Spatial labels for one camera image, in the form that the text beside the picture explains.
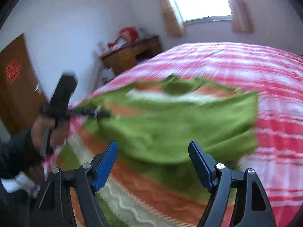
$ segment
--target wooden door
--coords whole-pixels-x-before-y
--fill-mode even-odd
[[[29,127],[47,102],[29,61],[23,34],[0,52],[0,118],[11,134]]]

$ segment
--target door handle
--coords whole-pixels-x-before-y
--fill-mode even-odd
[[[36,89],[34,90],[34,92],[36,92],[39,89],[39,84],[36,85]]]

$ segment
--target window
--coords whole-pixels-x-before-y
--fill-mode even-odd
[[[230,20],[228,0],[170,0],[180,12],[183,22]]]

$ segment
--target white wall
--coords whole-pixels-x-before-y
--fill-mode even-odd
[[[25,34],[28,54],[48,98],[63,71],[75,71],[75,102],[93,90],[97,43],[135,24],[129,0],[20,0],[0,30],[0,51]]]
[[[255,25],[254,34],[233,33],[230,22],[186,26],[187,35],[170,39],[156,0],[131,0],[139,26],[160,35],[164,49],[194,42],[244,42],[267,45],[303,55],[303,24],[287,0],[246,0]]]

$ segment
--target red bag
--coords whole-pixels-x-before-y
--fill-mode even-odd
[[[139,35],[134,27],[126,27],[120,31],[119,37],[123,38],[127,42],[134,42]]]

